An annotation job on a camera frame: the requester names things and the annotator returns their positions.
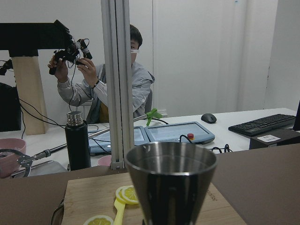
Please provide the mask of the black computer mouse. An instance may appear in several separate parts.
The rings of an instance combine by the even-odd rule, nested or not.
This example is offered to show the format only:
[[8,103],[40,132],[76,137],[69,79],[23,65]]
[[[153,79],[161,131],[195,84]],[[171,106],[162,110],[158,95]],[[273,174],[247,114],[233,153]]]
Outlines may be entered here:
[[211,113],[205,113],[201,116],[201,120],[206,122],[206,123],[209,123],[209,124],[213,124],[213,123],[216,123],[217,122],[217,118],[211,114]]

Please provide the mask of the black keyboard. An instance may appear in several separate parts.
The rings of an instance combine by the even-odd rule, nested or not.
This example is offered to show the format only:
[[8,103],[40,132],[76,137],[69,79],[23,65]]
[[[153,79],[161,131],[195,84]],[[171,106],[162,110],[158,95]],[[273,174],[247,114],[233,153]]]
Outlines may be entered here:
[[295,119],[296,117],[293,115],[275,114],[230,126],[228,130],[240,135],[256,136],[267,131],[272,131],[287,125],[292,125],[294,124]]

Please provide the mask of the person in grey jacket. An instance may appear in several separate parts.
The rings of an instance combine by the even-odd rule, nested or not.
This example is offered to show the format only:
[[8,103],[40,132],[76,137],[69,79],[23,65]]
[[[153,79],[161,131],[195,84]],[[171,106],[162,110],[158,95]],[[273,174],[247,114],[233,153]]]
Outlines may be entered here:
[[[133,96],[133,117],[139,117],[145,114],[145,105],[150,94],[150,86],[155,78],[141,64],[135,61],[136,53],[131,54],[131,72],[132,72],[132,96]],[[83,74],[81,83],[71,84],[68,77],[68,68],[62,60],[56,61],[52,57],[49,61],[49,68],[56,68],[54,76],[57,78],[58,93],[61,98],[72,106],[80,106],[83,103],[92,100],[87,123],[108,123],[108,94],[106,85],[106,65],[94,65],[92,60],[87,58],[79,59],[81,65],[78,70]]]

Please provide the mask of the black water bottle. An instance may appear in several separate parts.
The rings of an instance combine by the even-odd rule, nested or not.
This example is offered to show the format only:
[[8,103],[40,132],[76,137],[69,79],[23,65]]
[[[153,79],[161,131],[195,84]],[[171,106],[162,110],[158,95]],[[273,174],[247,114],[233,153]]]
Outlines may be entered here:
[[67,113],[65,127],[67,151],[70,170],[80,170],[91,167],[90,148],[87,122],[81,111]]

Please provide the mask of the lemon slice near spoon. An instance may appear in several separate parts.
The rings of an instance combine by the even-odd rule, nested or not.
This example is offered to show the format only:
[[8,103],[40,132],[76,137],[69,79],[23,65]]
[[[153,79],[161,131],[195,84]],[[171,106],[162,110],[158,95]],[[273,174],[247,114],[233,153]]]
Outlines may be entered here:
[[114,220],[107,215],[96,215],[87,219],[84,225],[113,225]]

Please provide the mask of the aluminium frame post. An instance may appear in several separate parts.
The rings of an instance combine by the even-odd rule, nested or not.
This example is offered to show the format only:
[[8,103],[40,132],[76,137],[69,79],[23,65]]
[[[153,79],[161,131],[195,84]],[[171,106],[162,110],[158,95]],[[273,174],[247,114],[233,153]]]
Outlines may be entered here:
[[101,1],[111,139],[111,168],[124,169],[134,145],[132,71],[127,0]]

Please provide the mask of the black box with label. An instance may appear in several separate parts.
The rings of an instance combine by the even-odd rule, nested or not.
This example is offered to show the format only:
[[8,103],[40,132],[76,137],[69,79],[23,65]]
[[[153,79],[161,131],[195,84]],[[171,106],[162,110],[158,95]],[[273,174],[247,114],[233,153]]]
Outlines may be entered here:
[[300,133],[292,129],[277,129],[250,138],[249,149],[259,149],[300,143]]

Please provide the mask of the steel jigger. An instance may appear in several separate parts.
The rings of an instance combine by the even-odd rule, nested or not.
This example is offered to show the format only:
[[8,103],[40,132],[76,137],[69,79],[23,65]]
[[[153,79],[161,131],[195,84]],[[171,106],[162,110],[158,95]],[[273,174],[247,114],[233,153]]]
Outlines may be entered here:
[[125,156],[147,225],[194,225],[218,164],[196,144],[153,142]]

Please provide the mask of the wooden cutting board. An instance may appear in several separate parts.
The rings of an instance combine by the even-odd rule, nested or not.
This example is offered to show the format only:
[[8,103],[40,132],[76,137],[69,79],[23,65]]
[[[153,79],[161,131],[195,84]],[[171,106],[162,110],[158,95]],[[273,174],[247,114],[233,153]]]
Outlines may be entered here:
[[[70,180],[63,205],[53,214],[52,225],[82,225],[96,215],[115,218],[115,191],[132,183],[128,173]],[[196,224],[243,225],[244,220],[213,184],[210,185]]]

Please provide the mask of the pink bowl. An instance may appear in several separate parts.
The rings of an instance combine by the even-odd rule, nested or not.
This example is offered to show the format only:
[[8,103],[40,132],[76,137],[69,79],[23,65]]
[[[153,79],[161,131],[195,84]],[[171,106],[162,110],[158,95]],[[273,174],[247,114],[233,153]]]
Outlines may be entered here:
[[[25,154],[26,142],[18,138],[4,138],[0,140],[0,149],[13,149]],[[1,155],[5,157],[0,157],[0,177],[6,178],[19,170],[17,159],[20,156],[11,152],[3,152]]]

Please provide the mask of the lemon slice on spoon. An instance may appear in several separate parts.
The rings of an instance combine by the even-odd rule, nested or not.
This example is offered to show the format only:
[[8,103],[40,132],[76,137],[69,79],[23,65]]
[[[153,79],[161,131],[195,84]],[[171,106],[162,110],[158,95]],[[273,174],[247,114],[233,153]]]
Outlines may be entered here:
[[138,197],[133,185],[121,186],[116,191],[116,199],[123,204],[138,204]]

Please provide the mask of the pink cup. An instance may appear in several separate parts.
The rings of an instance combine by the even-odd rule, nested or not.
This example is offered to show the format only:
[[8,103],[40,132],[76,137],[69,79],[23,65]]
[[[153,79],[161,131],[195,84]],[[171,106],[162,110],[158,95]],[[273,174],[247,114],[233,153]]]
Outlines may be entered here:
[[111,166],[112,156],[106,155],[98,159],[97,165],[98,166]]

